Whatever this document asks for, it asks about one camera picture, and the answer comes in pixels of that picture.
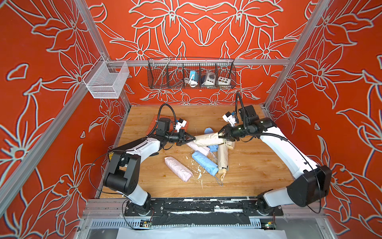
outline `white mesh basket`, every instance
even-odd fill
[[[120,72],[109,72],[106,63],[103,62],[86,87],[93,98],[118,99],[129,73],[126,62]]]

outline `white power socket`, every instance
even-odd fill
[[[206,72],[206,81],[204,82],[203,85],[205,85],[205,86],[215,85],[215,78],[216,78],[216,75],[214,73],[207,71]]]
[[[227,86],[227,85],[230,85],[231,84],[231,79],[228,79],[228,78],[224,78],[224,77],[219,77],[218,78],[218,82],[217,82],[218,85],[224,85],[224,86]]]

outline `wire basket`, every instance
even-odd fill
[[[233,61],[234,59],[197,57],[188,57],[187,60],[184,57],[149,58],[148,85],[151,89],[232,89],[236,86],[236,68]],[[187,83],[191,71],[197,73],[196,86]],[[215,74],[213,85],[206,85],[209,72]],[[229,80],[221,83],[219,77]]]
[[[89,82],[87,89],[96,99],[118,99],[129,76],[129,68],[125,62],[119,72],[110,72],[103,62]]]

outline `white sheet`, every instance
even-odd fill
[[[165,228],[135,231],[119,228],[117,239],[287,239],[285,231],[220,227]]]

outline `black wire basket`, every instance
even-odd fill
[[[149,58],[148,84],[151,89],[232,89],[236,86],[233,61],[200,57]],[[193,82],[189,81],[190,73]]]

